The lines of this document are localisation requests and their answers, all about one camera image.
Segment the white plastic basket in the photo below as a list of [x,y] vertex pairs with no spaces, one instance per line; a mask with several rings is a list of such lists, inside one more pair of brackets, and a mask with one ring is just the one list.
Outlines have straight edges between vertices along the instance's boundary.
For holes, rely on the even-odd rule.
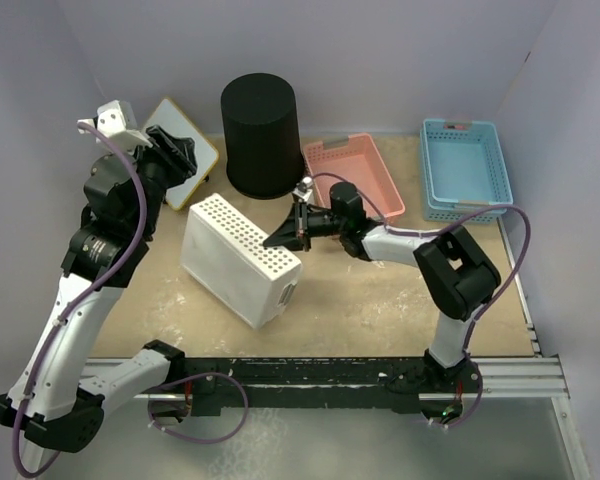
[[189,207],[180,265],[251,328],[281,315],[302,273],[283,247],[215,193]]

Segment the black plastic waste bin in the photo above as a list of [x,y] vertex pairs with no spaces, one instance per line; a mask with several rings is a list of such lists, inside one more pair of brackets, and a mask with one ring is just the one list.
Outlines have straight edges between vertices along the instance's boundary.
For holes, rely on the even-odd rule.
[[231,185],[259,200],[290,193],[305,172],[292,86],[270,73],[246,74],[224,88],[220,106]]

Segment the pink plastic basket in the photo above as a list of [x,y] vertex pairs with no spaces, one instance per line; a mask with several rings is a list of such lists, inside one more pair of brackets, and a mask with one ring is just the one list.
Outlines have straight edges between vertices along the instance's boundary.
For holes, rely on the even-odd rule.
[[405,212],[402,197],[370,134],[359,133],[338,139],[306,144],[303,154],[307,169],[314,177],[314,195],[322,207],[330,205],[329,190],[337,182],[331,174],[355,184],[372,202],[364,200],[364,209],[393,221]]

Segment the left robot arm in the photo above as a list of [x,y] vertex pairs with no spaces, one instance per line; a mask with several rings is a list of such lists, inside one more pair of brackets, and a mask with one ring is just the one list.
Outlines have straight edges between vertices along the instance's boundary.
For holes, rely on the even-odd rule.
[[145,389],[182,387],[184,354],[154,340],[115,377],[81,377],[108,317],[149,251],[168,189],[198,170],[195,142],[151,126],[135,147],[119,147],[101,132],[109,153],[85,181],[80,227],[63,258],[58,292],[43,334],[13,387],[0,394],[0,425],[16,438],[76,453],[105,416]]

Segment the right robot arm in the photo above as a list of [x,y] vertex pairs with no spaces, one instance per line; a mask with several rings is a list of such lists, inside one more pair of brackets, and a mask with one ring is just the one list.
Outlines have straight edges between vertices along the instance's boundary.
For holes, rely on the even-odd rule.
[[353,258],[418,269],[439,311],[434,339],[425,351],[425,380],[436,391],[449,390],[460,379],[473,325],[501,284],[494,263],[462,225],[441,233],[389,229],[367,215],[362,193],[350,182],[331,186],[327,208],[307,198],[304,187],[294,191],[287,218],[263,246],[308,251],[314,238],[337,237]]

